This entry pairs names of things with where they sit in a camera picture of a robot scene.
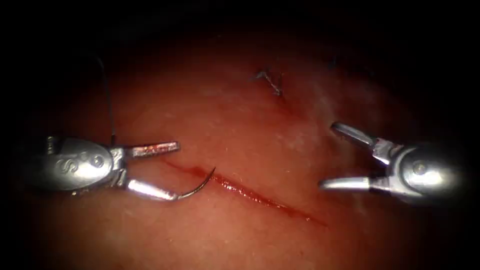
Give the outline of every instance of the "dark background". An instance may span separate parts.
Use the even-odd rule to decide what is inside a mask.
[[[13,57],[9,67],[14,83],[4,88],[7,95],[3,109],[5,126],[14,136],[21,135],[26,124],[22,116],[38,110],[55,110],[71,95],[65,91],[69,84],[81,82],[86,70],[96,68],[79,56],[84,52],[108,59],[130,46],[201,32],[215,24],[255,27],[262,22],[313,36],[327,35],[383,61],[389,67],[385,81],[395,81],[392,89],[399,90],[396,94],[413,104],[425,105],[421,117],[430,119],[424,127],[426,137],[454,141],[471,149],[476,144],[478,87],[468,83],[476,65],[470,36],[476,33],[465,7],[422,8],[389,3],[363,8],[324,8],[302,1],[229,4],[197,1],[161,7],[135,3],[110,7],[42,6],[19,9],[10,15],[11,19],[4,24],[9,34],[4,42],[13,45],[5,54],[6,58]],[[13,106],[15,113],[8,105]],[[451,243],[450,258],[438,258],[426,250],[427,266],[473,260],[477,234],[471,221],[478,211],[473,200],[467,205],[455,213],[439,214],[458,220],[455,230],[448,232],[455,234],[458,241]],[[15,220],[12,224],[14,233],[10,235],[21,235],[21,227]],[[442,243],[441,238],[431,241]],[[12,250],[17,255],[29,257],[24,253],[28,239],[8,237],[6,243],[15,247]]]

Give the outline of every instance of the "silver metal instrument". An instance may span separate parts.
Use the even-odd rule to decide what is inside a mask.
[[[23,144],[17,154],[23,155],[23,180],[41,190],[77,195],[99,186],[108,186],[122,188],[153,200],[176,201],[201,190],[212,177],[215,168],[194,190],[177,194],[128,178],[125,161],[179,149],[177,141],[133,147],[105,147],[79,138],[47,136]]]
[[[368,147],[386,166],[382,177],[344,177],[322,180],[322,190],[378,191],[409,204],[430,205],[455,200],[465,187],[462,164],[455,151],[439,145],[401,145],[334,122],[331,129]]]

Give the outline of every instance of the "metal jaw tip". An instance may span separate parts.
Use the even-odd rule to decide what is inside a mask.
[[[371,155],[381,161],[384,166],[389,168],[393,161],[393,156],[403,148],[403,145],[393,143],[380,137],[370,136],[365,132],[341,122],[334,122],[332,131],[340,134],[347,139],[367,147]],[[399,184],[398,177],[389,175],[386,177],[341,177],[318,182],[318,188],[321,190],[336,191],[383,191],[387,193],[397,192],[397,189],[403,193],[403,188]]]
[[[368,177],[344,177],[328,179],[318,182],[321,190],[368,191],[370,189]]]

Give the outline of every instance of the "blood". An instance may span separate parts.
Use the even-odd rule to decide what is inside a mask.
[[[184,168],[184,167],[180,167],[180,166],[178,166],[176,164],[173,164],[171,162],[168,162],[168,161],[164,161],[164,162],[167,165],[169,165],[169,166],[171,166],[175,169],[178,169],[178,170],[180,170],[184,173],[188,173],[188,174],[194,175],[194,176],[199,177],[199,178],[205,178],[209,173],[205,169],[203,169],[201,167],[198,167],[198,166],[190,167],[190,168]],[[276,201],[274,201],[272,199],[269,199],[265,196],[262,196],[262,195],[258,194],[257,192],[253,191],[252,189],[247,188],[247,187],[245,187],[245,186],[243,186],[243,185],[235,182],[234,180],[231,180],[231,179],[229,179],[229,178],[227,178],[223,175],[215,173],[212,176],[212,180],[214,180],[215,182],[220,184],[222,187],[224,187],[229,192],[240,194],[242,197],[248,198],[248,199],[250,199],[250,200],[252,200],[256,203],[259,203],[259,204],[261,204],[265,207],[278,209],[278,210],[282,211],[283,213],[287,214],[291,218],[301,218],[301,219],[304,219],[307,222],[314,222],[314,223],[316,223],[318,225],[321,225],[323,227],[328,227],[325,222],[320,221],[320,220],[312,217],[311,215],[309,215],[307,213],[304,213],[300,210],[297,210],[297,209],[295,209],[293,207],[290,207],[290,206],[287,206],[285,204],[276,202]]]

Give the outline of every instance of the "engraved marking on instrument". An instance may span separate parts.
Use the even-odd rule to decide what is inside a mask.
[[[75,159],[60,159],[56,162],[61,174],[75,173],[79,169],[79,162]]]

